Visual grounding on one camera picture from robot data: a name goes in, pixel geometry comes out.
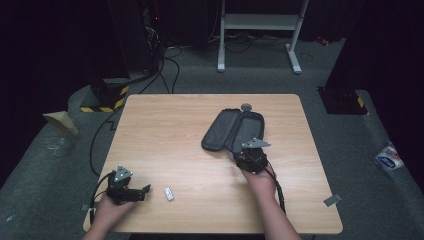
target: yellow and black hazard tape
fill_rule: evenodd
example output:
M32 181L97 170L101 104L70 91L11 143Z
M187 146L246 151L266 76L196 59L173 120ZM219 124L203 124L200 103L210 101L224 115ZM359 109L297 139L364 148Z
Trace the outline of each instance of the yellow and black hazard tape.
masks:
M122 88L119 98L113 106L81 106L83 112L114 112L118 110L124 103L125 95L127 94L129 86Z
M362 99L360 97L358 97L358 104L359 104L359 107L360 107L363 115L369 115L370 114L368 112L367 108L365 107L364 101L362 101Z

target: wrist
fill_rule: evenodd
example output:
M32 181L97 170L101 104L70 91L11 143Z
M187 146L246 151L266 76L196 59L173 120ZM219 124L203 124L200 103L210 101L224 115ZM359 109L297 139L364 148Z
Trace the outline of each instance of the wrist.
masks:
M259 206L263 205L278 205L277 200L275 199L275 195L267 196L267 195L257 195L256 201L258 202Z
M108 231L92 225L91 228L87 231L87 234L84 236L84 240L103 240L106 238Z

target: cable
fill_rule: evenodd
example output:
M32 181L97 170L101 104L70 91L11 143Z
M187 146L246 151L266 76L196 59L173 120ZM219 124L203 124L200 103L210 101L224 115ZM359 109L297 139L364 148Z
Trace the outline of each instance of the cable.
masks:
M102 184L102 182L108 178L109 176L111 176L112 174L115 174L114 171L106 174L96 185L96 187L94 188L93 194L91 195L91 201L90 201L90 224L93 224L94 221L94 200L96 199L96 192L100 187L100 184Z
M216 0L215 23L213 24L213 29L212 29L211 34L210 34L210 35L209 35L209 37L208 37L208 40L209 40L209 39L211 39L211 37L212 37L213 33L215 32L216 24L217 24L217 22L218 22L218 15L219 15L219 1L218 1L218 0Z
M160 77L162 78L162 81L163 81L163 84L165 85L166 91L168 92L168 94L171 94L171 92L169 91L168 85L166 84L165 77L162 75L162 73L160 74Z
M255 42L255 41L260 41L260 40L272 40L272 41L270 43L258 43L258 42ZM273 46L278 46L278 45L284 44L288 40L289 40L289 38L275 38L275 39L272 39L272 38L269 38L269 39L267 39L267 38L256 38L256 39L253 39L252 42L253 42L253 45L254 46L269 46L269 47L273 47Z
M116 113L118 113L124 105L121 105L119 107L118 110L116 110L115 112L113 112L108 118L106 118L106 120L103 121L103 123L97 128L96 133L94 134L93 139L91 140L91 146L90 146L90 157L89 157L89 161L90 161L90 167L91 167L91 171L98 177L100 177L100 173L98 173L93 166L93 147L94 147L94 142L96 140L97 134L99 134L100 129L103 127L103 125L105 125L107 122L110 122L109 119L111 119L113 116L115 116Z
M172 89L171 89L171 93L174 94L175 84L177 83L178 76L180 75L180 65L178 65L178 63L176 61L169 59L169 58L164 58L164 60L171 61L177 66L177 75L175 75L174 83L172 84Z
M163 66L164 66L164 61L162 61L162 66L159 70L159 72L156 74L156 76L152 79L152 81L150 81L143 89L141 89L140 92L138 92L138 94L142 94L154 81L156 81L156 79L159 77L159 75L162 73L163 70Z
M179 51L177 54L172 55L172 56L170 56L170 57L166 57L166 58L174 58L174 57L176 57L176 56L180 55L180 54L183 52L183 49L182 49L182 47L181 47L181 46L178 46L178 47L168 47L165 51L170 50L170 49L178 49L178 50L180 50L180 51Z
M150 72L146 76L142 76L142 77L139 77L139 78L136 78L136 79L124 82L124 83L108 83L107 85L110 86L110 87L127 87L127 86L133 85L135 83L145 81L145 80L151 78L155 73L156 72Z
M245 43L248 43L248 45L247 45L247 47L245 49L243 49L241 51L234 51L234 50L231 50L230 48L228 48L227 46L225 46L225 49L228 50L229 52L232 52L232 53L242 53L242 52L247 51L250 48L250 46L252 45L252 41L249 39L249 37L246 34L245 34L245 36L246 36L246 41L244 41L244 42L238 42L238 43L236 42L235 43L235 44L245 44Z
M94 197L94 200L96 200L96 199L97 199L97 197L98 197L98 196L100 196L100 194L105 193L105 192L106 192L106 190L99 192L99 193L98 193L98 194Z
M252 160L254 163L256 163L256 165L258 165L259 167L261 167L263 170L265 170L265 172L268 173L268 175L272 178L272 180L274 181L275 184L275 188L277 189L277 193L278 193L278 201L280 202L280 207L283 210L284 213L286 213L286 207L284 204L284 195L283 195L283 190L280 186L280 183L277 181L277 176L274 172L274 168L272 167L271 163L268 161L268 165L271 167L271 170L274 174L272 174L268 169L266 169L266 166L262 166L261 164L258 163L257 160L253 159L251 156L248 156L250 158L250 160Z
M116 131L115 121L106 121L106 123L110 123L109 131Z

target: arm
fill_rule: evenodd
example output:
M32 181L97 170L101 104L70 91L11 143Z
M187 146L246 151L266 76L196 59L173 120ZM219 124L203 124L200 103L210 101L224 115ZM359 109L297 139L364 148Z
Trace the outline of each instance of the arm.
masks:
M83 240L103 240L107 233L128 213L135 202L127 202L122 205L115 205L112 199L103 194L99 206L96 210L93 225L87 231Z
M256 198L262 216L262 222L267 240L292 240L301 239L290 223L286 214L275 200L274 180L265 171L252 174L242 170L249 183L250 190Z

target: wooden table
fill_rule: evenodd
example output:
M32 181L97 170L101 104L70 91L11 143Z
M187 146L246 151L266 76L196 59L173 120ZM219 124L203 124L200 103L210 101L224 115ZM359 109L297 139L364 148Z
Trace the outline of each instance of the wooden table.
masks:
M225 150L209 152L200 145L222 109L243 103L265 118L264 140L272 146L264 152L296 230L341 232L337 207L323 203L332 193L300 99L290 94L129 96L101 176L122 165L134 173L130 188L151 184L152 189L114 231L262 233L258 208L240 170ZM106 186L105 181L99 191ZM174 200L166 198L166 187Z

